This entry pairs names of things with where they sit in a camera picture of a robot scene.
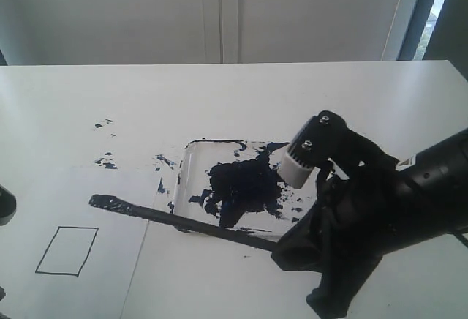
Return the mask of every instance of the white paper sheet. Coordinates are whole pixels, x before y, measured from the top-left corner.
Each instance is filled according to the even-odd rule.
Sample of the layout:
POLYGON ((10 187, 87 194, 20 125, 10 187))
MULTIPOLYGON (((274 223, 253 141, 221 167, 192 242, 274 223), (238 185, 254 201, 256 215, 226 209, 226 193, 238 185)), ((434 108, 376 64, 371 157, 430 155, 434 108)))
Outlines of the white paper sheet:
POLYGON ((148 222, 88 202, 103 194, 151 207, 159 180, 155 172, 76 168, 38 184, 0 228, 0 312, 119 318, 148 222))

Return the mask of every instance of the white table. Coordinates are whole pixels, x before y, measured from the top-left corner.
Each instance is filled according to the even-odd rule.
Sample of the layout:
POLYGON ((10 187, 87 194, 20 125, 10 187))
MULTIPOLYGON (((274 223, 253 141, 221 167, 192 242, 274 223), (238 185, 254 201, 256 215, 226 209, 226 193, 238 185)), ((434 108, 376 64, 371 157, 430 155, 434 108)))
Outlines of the white table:
MULTIPOLYGON (((290 140, 323 109, 405 158, 468 127, 467 103, 468 83, 446 61, 2 67, 0 182, 20 203, 51 169, 92 166, 106 151, 120 169, 154 169, 155 154, 179 160, 197 138, 290 140)), ((388 255, 349 318, 465 318, 467 267, 451 236, 388 255)), ((305 297, 319 279, 150 223, 122 317, 315 318, 305 297)))

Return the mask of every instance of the white wall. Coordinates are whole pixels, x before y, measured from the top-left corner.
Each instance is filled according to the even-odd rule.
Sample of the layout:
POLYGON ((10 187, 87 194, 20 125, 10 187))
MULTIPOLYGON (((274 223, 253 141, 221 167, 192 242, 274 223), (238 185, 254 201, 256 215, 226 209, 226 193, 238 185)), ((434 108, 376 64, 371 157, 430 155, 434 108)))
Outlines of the white wall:
POLYGON ((209 58, 203 0, 18 2, 26 24, 34 26, 40 64, 205 63, 209 58))
POLYGON ((9 65, 38 62, 30 34, 15 0, 0 0, 0 50, 9 65))
MULTIPOLYGON (((401 44, 415 0, 239 0, 238 60, 381 60, 396 15, 404 24, 392 35, 401 44)), ((395 59, 399 46, 389 59, 395 59)))

